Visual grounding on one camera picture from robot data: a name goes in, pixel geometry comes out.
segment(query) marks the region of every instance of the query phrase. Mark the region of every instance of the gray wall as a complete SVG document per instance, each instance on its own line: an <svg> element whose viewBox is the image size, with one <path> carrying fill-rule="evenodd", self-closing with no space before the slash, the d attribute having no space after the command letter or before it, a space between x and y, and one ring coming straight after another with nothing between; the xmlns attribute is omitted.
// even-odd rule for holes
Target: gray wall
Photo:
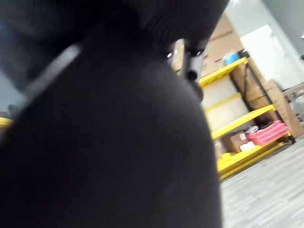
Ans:
<svg viewBox="0 0 304 228"><path fill-rule="evenodd" d="M296 51L304 53L304 0L263 0Z"/></svg>
<svg viewBox="0 0 304 228"><path fill-rule="evenodd" d="M25 97L14 88L0 71L0 111L7 111L7 106L10 104L22 106L25 101Z"/></svg>
<svg viewBox="0 0 304 228"><path fill-rule="evenodd" d="M274 32L275 38L282 46L285 57L291 61L294 69L298 72L297 77L304 81L304 61L300 60L299 53L294 45L262 0L230 0L226 14L240 37L264 25L269 25Z"/></svg>

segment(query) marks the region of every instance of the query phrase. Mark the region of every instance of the yellow object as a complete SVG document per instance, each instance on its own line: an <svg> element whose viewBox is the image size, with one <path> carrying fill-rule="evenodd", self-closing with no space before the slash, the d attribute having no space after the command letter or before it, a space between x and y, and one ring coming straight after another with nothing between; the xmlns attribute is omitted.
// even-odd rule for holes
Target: yellow object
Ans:
<svg viewBox="0 0 304 228"><path fill-rule="evenodd" d="M273 151L279 149L280 147L284 146L284 142L280 142L279 144L277 145L274 145L274 146L271 146L268 150L262 152L261 154L259 155L256 155L256 156L253 156L251 159L249 158L249 155L244 155L244 163L242 164L232 164L231 165L231 170L227 171L227 172L223 172L222 174L220 174L220 179L221 180L224 180L226 179L227 177L231 176L232 174L244 169L245 167L257 162L258 160L262 159L263 157L271 154Z"/></svg>
<svg viewBox="0 0 304 228"><path fill-rule="evenodd" d="M277 143L276 141L282 137L288 137L291 134L288 132L283 136L275 138L266 145L256 145L251 151L240 153L225 153L220 159L217 160L217 169L221 179L231 176L235 172L249 166L279 147L284 145L283 142Z"/></svg>
<svg viewBox="0 0 304 228"><path fill-rule="evenodd" d="M0 117L0 127L7 127L11 123L11 120L9 118Z"/></svg>
<svg viewBox="0 0 304 228"><path fill-rule="evenodd" d="M231 101L231 100L233 100L233 99L235 99L235 98L237 98L237 97L242 97L242 94L241 94L241 93L236 93L236 94L234 94L233 96L227 98L226 100L221 101L221 102L219 102L219 103L217 103L217 104L215 104L215 105L213 105L213 106L211 106L211 107L209 107L209 108L206 108L206 109L205 109L205 112L206 112L206 113L207 113L207 112L210 112L212 109L214 109L214 108L216 108L216 107L219 107L219 106L221 106L221 105L224 105L224 104L228 103L229 101Z"/></svg>
<svg viewBox="0 0 304 228"><path fill-rule="evenodd" d="M234 68L236 68L238 65L240 64L246 64L248 63L248 60L246 57L241 58L227 66L222 67L221 69L212 72L211 74L208 74L206 76L204 76L203 78L201 78L199 80L199 86L200 87L204 87L216 80L219 80L220 78L228 75Z"/></svg>
<svg viewBox="0 0 304 228"><path fill-rule="evenodd" d="M254 110L254 111L236 119L235 121L232 121L232 122L228 123L226 126L221 127L220 129L217 129L217 130L213 131L211 133L211 137L212 137L212 139L219 138L223 134L225 134L225 133L227 133L227 132L229 132L229 131L247 123L250 120L253 120L254 118L258 117L259 115L264 114L264 113L266 113L270 110L273 110L273 111L276 110L275 107L272 104L268 105L266 107Z"/></svg>

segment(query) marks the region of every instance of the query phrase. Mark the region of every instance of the blue object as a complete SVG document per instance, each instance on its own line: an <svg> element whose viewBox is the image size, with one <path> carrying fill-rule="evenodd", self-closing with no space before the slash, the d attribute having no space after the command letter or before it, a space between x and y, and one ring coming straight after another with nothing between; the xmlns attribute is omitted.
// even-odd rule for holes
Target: blue object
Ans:
<svg viewBox="0 0 304 228"><path fill-rule="evenodd" d="M228 54L224 57L224 63L226 63L227 65L231 64L237 60L239 60L239 56L238 56L237 52Z"/></svg>

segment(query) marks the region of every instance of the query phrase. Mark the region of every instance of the cardboard box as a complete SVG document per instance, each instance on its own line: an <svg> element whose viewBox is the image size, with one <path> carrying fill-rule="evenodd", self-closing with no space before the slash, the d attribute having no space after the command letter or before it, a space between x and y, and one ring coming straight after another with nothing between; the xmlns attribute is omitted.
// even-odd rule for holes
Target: cardboard box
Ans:
<svg viewBox="0 0 304 228"><path fill-rule="evenodd" d="M222 68L222 59L226 54L243 49L236 30L227 15L223 14L207 44L201 77Z"/></svg>
<svg viewBox="0 0 304 228"><path fill-rule="evenodd" d="M248 58L248 64L251 66L253 72L257 76L258 80L263 84L265 83L265 79L263 78L262 74L256 67L255 63L252 61L251 58ZM253 74L249 68L246 68L244 64L241 64L237 66L231 73L231 79L236 84L237 88L240 90L242 94L244 94L245 88L244 88L244 82L245 82L245 74L247 79L247 93L248 91L256 88L258 86L258 83L256 82L255 78L253 77Z"/></svg>
<svg viewBox="0 0 304 228"><path fill-rule="evenodd" d="M220 142L220 140L215 140L214 141L214 154L215 154L215 158L219 159L222 157L222 153L223 153L223 145Z"/></svg>
<svg viewBox="0 0 304 228"><path fill-rule="evenodd" d="M282 90L276 84L276 82L274 80L269 80L263 84L263 87L267 91L283 121L289 127L290 133L294 137L302 135L304 133L304 129L298 122L293 110L289 106L289 103L285 99ZM248 92L247 102L253 109L262 108L270 104L259 87L255 87ZM263 118L262 121L264 123L277 120L277 116L273 112L268 112L261 117Z"/></svg>
<svg viewBox="0 0 304 228"><path fill-rule="evenodd" d="M231 133L224 135L221 138L221 142L225 147L226 151L239 153L241 152L240 146L248 143L244 132L239 132L237 134Z"/></svg>

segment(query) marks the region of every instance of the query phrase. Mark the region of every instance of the pink container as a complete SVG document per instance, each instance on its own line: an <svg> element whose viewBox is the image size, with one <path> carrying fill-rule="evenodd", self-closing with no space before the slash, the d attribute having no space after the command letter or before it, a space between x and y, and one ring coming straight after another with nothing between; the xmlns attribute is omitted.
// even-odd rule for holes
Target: pink container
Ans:
<svg viewBox="0 0 304 228"><path fill-rule="evenodd" d="M275 139L280 138L289 132L289 128L280 120L275 121L269 127L259 130L256 133L247 134L247 140L255 145L265 145Z"/></svg>

